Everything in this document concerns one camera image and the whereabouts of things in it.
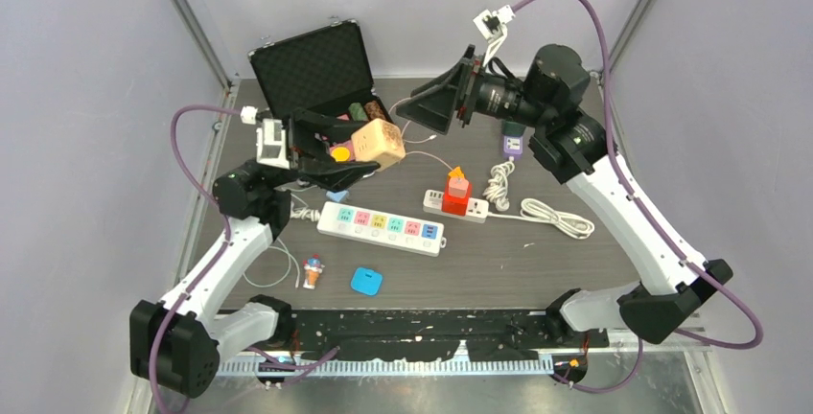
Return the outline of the light blue charger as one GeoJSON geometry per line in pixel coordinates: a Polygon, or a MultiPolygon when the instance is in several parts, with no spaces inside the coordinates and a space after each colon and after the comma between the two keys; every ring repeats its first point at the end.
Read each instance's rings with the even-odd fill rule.
{"type": "Polygon", "coordinates": [[[348,190],[344,190],[344,191],[335,191],[335,192],[328,191],[328,192],[326,193],[326,197],[327,197],[327,198],[328,198],[330,201],[332,201],[332,202],[335,202],[335,203],[343,203],[343,202],[345,202],[345,201],[348,199],[348,197],[349,197],[349,191],[348,191],[348,190]]]}

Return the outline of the beige cube socket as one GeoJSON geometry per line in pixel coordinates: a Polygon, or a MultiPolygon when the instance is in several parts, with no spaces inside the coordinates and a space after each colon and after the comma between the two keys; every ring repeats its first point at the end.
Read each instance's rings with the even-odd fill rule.
{"type": "Polygon", "coordinates": [[[401,130],[383,119],[370,121],[356,130],[351,143],[356,160],[375,162],[379,171],[397,165],[406,156],[401,130]]]}

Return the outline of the pink USB charger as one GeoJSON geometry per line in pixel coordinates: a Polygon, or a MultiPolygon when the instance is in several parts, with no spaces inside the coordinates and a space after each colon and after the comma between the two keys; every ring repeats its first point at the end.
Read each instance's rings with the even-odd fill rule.
{"type": "Polygon", "coordinates": [[[470,182],[465,177],[451,177],[447,184],[447,193],[450,196],[464,197],[470,191],[470,182]]]}

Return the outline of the red cube socket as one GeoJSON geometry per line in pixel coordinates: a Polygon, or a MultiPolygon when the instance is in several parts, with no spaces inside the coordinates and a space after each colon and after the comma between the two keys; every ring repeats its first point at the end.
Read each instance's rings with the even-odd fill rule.
{"type": "Polygon", "coordinates": [[[441,211],[443,213],[454,216],[465,216],[467,213],[469,200],[471,198],[471,184],[470,191],[464,197],[455,197],[447,193],[447,186],[443,196],[441,197],[441,211]]]}

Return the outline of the blue square case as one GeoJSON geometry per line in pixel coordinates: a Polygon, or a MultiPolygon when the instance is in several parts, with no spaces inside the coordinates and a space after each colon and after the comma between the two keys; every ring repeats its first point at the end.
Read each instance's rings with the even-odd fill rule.
{"type": "Polygon", "coordinates": [[[382,286],[383,275],[371,268],[358,267],[350,281],[350,288],[365,296],[376,296],[382,286]]]}

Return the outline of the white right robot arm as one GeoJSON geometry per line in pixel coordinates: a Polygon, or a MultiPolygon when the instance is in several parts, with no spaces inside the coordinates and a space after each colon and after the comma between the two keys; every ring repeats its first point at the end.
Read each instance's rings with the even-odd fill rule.
{"type": "Polygon", "coordinates": [[[638,273],[630,285],[567,291],[546,308],[547,334],[571,347],[586,331],[625,328],[651,344],[678,330],[732,277],[682,241],[632,178],[605,128],[581,107],[591,81],[571,48],[548,44],[523,79],[489,73],[473,48],[446,73],[414,89],[397,114],[444,134],[480,113],[532,129],[536,161],[579,196],[609,230],[638,273]]]}

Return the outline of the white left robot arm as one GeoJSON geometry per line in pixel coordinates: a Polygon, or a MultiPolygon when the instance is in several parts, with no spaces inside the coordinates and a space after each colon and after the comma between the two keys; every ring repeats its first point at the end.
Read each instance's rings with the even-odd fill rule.
{"type": "Polygon", "coordinates": [[[180,169],[219,210],[223,230],[202,259],[158,301],[140,301],[129,316],[129,358],[134,376],[147,380],[158,405],[169,389],[187,399],[199,397],[219,364],[257,344],[286,349],[294,336],[290,304],[260,294],[242,308],[218,318],[229,292],[253,262],[279,238],[290,221],[291,193],[298,179],[329,191],[345,190],[378,171],[375,161],[337,162],[329,148],[345,143],[365,121],[299,111],[277,119],[268,109],[237,111],[257,128],[256,155],[215,180],[206,190],[183,162],[180,169]]]}

